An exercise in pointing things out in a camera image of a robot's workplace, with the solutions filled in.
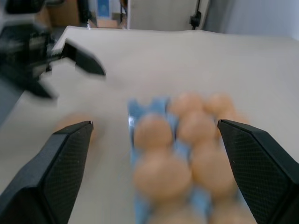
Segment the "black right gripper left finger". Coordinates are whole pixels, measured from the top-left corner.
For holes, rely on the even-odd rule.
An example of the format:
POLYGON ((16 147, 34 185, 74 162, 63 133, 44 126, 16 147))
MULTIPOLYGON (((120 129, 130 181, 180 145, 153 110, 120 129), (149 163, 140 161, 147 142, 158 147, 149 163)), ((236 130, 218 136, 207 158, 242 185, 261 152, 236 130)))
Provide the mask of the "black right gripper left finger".
POLYGON ((91 121, 54 132, 0 195, 0 222, 68 223, 82 183, 92 132, 91 121))

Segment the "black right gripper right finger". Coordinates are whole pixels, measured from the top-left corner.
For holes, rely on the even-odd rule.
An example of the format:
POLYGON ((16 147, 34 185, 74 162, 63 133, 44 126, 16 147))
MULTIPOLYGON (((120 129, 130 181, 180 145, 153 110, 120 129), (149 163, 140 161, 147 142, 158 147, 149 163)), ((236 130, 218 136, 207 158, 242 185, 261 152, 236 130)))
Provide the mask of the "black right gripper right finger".
POLYGON ((217 125, 236 183, 256 222, 299 222, 299 164, 266 131, 221 119, 217 125))

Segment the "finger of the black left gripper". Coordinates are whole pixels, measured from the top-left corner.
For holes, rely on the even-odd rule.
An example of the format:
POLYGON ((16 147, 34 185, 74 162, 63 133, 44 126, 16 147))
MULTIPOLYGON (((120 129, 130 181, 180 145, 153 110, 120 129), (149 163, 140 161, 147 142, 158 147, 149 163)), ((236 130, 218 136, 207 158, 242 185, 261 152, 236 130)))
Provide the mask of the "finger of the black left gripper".
POLYGON ((76 66, 87 73, 106 76, 106 70, 100 60, 90 51, 69 39, 64 42, 62 58, 72 60, 76 66))
POLYGON ((42 85, 37 78, 19 77, 13 83, 23 91, 27 91, 37 97, 46 99, 55 99, 56 95, 52 93, 46 86, 42 85))

